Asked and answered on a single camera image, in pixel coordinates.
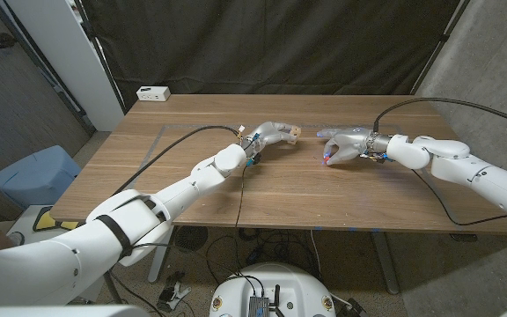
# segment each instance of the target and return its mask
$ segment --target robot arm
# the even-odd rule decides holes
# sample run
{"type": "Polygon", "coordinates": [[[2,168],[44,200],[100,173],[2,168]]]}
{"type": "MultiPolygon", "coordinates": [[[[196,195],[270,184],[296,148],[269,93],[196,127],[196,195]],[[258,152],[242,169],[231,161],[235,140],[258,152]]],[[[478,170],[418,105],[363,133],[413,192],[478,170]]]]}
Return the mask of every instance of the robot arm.
{"type": "Polygon", "coordinates": [[[363,156],[420,169],[431,160],[432,175],[471,188],[507,212],[507,171],[471,155],[469,147],[459,141],[419,136],[410,143],[408,136],[386,136],[365,128],[324,129],[318,136],[329,138],[324,148],[327,165],[363,156]],[[339,149],[331,155],[334,145],[339,149]]]}
{"type": "Polygon", "coordinates": [[[265,122],[193,168],[185,179],[146,195],[130,189],[93,210],[86,224],[51,240],[0,251],[0,306],[63,305],[117,262],[128,266],[168,233],[172,221],[199,197],[216,191],[231,172],[252,161],[267,144],[294,142],[296,127],[265,122]]]}

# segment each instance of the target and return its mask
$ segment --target white power strip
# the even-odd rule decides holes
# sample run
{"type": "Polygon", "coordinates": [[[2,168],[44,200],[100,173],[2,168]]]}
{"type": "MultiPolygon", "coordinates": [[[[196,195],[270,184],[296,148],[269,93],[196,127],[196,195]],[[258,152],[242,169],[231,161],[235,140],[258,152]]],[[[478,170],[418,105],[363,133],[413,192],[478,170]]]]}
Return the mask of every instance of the white power strip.
{"type": "Polygon", "coordinates": [[[142,101],[166,101],[171,95],[165,86],[142,86],[136,94],[142,101]]]}

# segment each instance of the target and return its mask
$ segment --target white plastic casing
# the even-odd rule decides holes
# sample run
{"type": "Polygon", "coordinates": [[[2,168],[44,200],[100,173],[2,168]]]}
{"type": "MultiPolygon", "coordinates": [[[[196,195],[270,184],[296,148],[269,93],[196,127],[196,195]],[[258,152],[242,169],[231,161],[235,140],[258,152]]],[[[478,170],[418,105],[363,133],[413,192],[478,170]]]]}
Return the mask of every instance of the white plastic casing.
{"type": "Polygon", "coordinates": [[[428,149],[429,153],[448,159],[463,159],[468,157],[470,153],[468,145],[460,141],[436,140],[431,136],[419,136],[414,139],[412,144],[421,145],[428,149]]]}
{"type": "Polygon", "coordinates": [[[386,155],[410,169],[426,167],[430,153],[419,144],[410,144],[408,136],[394,135],[386,147],[386,155]]]}
{"type": "Polygon", "coordinates": [[[215,156],[217,170],[224,174],[224,176],[227,176],[231,171],[244,163],[246,163],[246,153],[237,144],[231,144],[215,156]]]}
{"type": "Polygon", "coordinates": [[[166,86],[142,86],[136,95],[138,95],[138,100],[142,101],[166,101],[171,93],[166,86]]]}

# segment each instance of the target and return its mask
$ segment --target robotic hand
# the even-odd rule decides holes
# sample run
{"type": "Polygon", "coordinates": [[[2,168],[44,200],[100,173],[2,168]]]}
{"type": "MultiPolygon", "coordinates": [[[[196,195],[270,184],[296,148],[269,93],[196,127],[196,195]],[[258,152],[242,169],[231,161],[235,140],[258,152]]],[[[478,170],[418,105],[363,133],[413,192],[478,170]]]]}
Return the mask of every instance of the robotic hand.
{"type": "Polygon", "coordinates": [[[324,160],[327,165],[338,164],[354,159],[367,150],[367,138],[371,134],[369,129],[323,129],[316,135],[325,137],[329,141],[324,146],[324,160]],[[334,145],[338,146],[338,152],[330,156],[334,145]]]}
{"type": "Polygon", "coordinates": [[[424,168],[431,160],[433,176],[471,188],[507,212],[507,171],[471,155],[459,141],[419,136],[410,143],[408,136],[386,136],[365,128],[323,129],[317,136],[329,139],[324,147],[329,166],[357,156],[381,163],[396,160],[410,169],[424,168]],[[330,155],[335,145],[338,151],[330,155]]]}
{"type": "Polygon", "coordinates": [[[300,136],[300,128],[286,123],[265,122],[262,123],[251,134],[244,137],[242,148],[253,148],[259,152],[268,144],[279,141],[287,141],[294,144],[300,136]]]}

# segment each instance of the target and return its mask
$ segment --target small device on floor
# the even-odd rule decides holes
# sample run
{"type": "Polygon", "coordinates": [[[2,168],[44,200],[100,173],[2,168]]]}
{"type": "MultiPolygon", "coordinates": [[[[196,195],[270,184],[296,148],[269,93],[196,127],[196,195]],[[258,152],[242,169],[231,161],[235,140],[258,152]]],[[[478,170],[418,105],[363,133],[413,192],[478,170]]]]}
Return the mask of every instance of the small device on floor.
{"type": "Polygon", "coordinates": [[[354,299],[348,299],[349,304],[345,304],[336,315],[337,317],[367,317],[367,312],[354,299]]]}
{"type": "Polygon", "coordinates": [[[172,312],[180,301],[191,292],[187,287],[180,291],[180,280],[185,276],[183,272],[175,272],[165,281],[164,290],[159,294],[158,309],[164,312],[172,312]]]}
{"type": "Polygon", "coordinates": [[[281,286],[275,285],[275,298],[273,303],[269,303],[269,299],[266,297],[250,297],[250,305],[247,317],[269,317],[269,312],[275,312],[277,317],[284,317],[283,312],[279,309],[279,293],[281,292],[281,286]]]}

